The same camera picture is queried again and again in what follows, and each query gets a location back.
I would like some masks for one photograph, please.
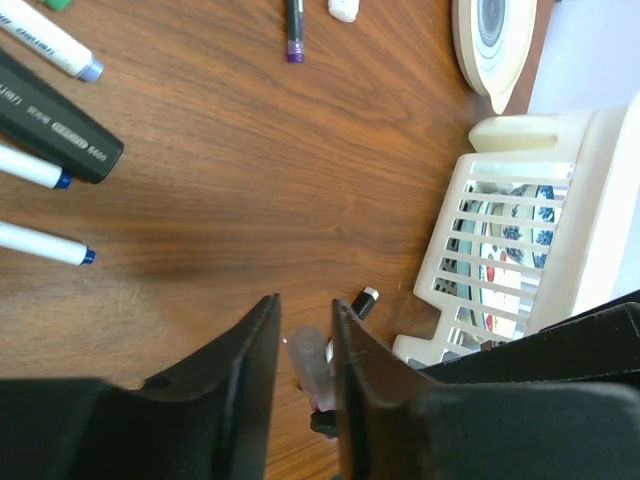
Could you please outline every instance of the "eraser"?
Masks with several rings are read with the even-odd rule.
[[[341,22],[354,22],[358,15],[360,0],[329,0],[329,13]]]

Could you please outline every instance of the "pen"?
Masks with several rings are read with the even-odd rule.
[[[304,0],[286,0],[287,2],[287,61],[304,62]]]
[[[58,165],[0,143],[0,171],[37,183],[46,188],[65,189],[71,175]]]
[[[23,0],[0,1],[0,27],[72,77],[94,82],[102,74],[91,50]]]
[[[96,252],[82,243],[0,222],[0,247],[70,263],[91,265]]]
[[[353,308],[353,311],[360,320],[367,318],[367,315],[369,315],[369,312],[371,312],[378,301],[379,296],[380,293],[372,287],[366,287],[358,294],[351,304],[351,308]],[[330,362],[333,358],[333,340],[327,344],[325,356],[327,357],[327,362]]]

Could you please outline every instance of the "blue and white plate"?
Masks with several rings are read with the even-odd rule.
[[[514,189],[509,195],[514,197],[529,198],[547,198],[553,199],[553,188],[549,185],[522,185]],[[555,210],[552,207],[541,207],[532,205],[509,205],[504,204],[502,207],[503,222],[504,217],[510,218],[528,218],[538,222],[555,222]],[[519,240],[527,243],[535,243],[538,245],[551,245],[553,241],[553,231],[540,228],[519,227],[517,225],[501,225],[502,237],[509,240]],[[547,261],[546,253],[531,252],[525,245],[520,248],[507,248],[506,252],[509,258],[520,265],[543,269]]]

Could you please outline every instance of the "wood grain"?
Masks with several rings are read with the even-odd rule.
[[[230,327],[263,294],[283,336],[329,330],[330,300],[371,285],[390,343],[437,313],[413,282],[469,128],[489,115],[459,72],[449,0],[362,2],[351,25],[307,2],[304,65],[284,62],[281,0],[77,1],[47,12],[105,64],[82,84],[5,48],[126,152],[98,186],[2,176],[1,219],[82,240],[91,267],[0,251],[0,375],[99,375],[125,386]],[[552,0],[510,112],[526,110]],[[327,479],[335,444],[280,353],[267,478]]]

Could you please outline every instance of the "black object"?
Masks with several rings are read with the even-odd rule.
[[[138,391],[0,381],[0,478],[262,479],[279,332],[274,295]]]
[[[0,131],[91,183],[109,174],[124,144],[0,49]]]
[[[378,292],[377,290],[366,287],[362,289],[362,291],[358,294],[356,299],[351,304],[351,308],[356,312],[356,315],[360,320],[364,320],[367,318],[373,307],[376,306],[376,302],[378,301]]]
[[[640,388],[640,292],[421,372],[449,384],[606,381]]]
[[[548,362],[547,373],[539,379],[547,378],[555,365],[557,372],[579,372],[584,375],[580,380],[591,383],[446,385],[394,357],[362,328],[346,302],[335,301],[334,366],[343,478],[640,478],[640,394],[625,385],[594,381],[603,373],[607,380],[620,380],[618,366],[631,355],[623,354],[626,360],[598,358],[594,376],[588,372],[594,362],[581,368],[578,364],[585,355],[574,355],[587,332],[579,332],[574,340],[569,335],[583,322],[591,324],[589,336],[596,338],[604,330],[631,325],[625,333],[635,340],[617,347],[626,353],[633,349],[638,356],[640,335],[633,332],[638,310],[629,305],[615,308],[622,310],[609,312],[607,322],[589,317],[545,332],[550,335],[547,344],[565,332],[566,344],[574,341],[576,346],[564,358],[556,355],[555,363]],[[534,337],[441,364],[440,378],[450,380],[464,373],[465,364],[508,347],[515,352]],[[503,357],[497,369],[508,372],[511,363],[505,362],[522,360],[514,380],[524,380],[524,372],[536,368],[534,360],[542,361],[546,355],[544,347],[529,349],[525,362],[514,353]],[[456,375],[447,372],[453,366]],[[481,377],[479,368],[473,372],[467,376],[469,382],[488,377]],[[510,374],[498,381],[510,382]]]
[[[338,424],[336,423],[336,411],[327,410],[320,412],[316,410],[311,414],[311,430],[322,433],[327,438],[332,439],[338,436]]]

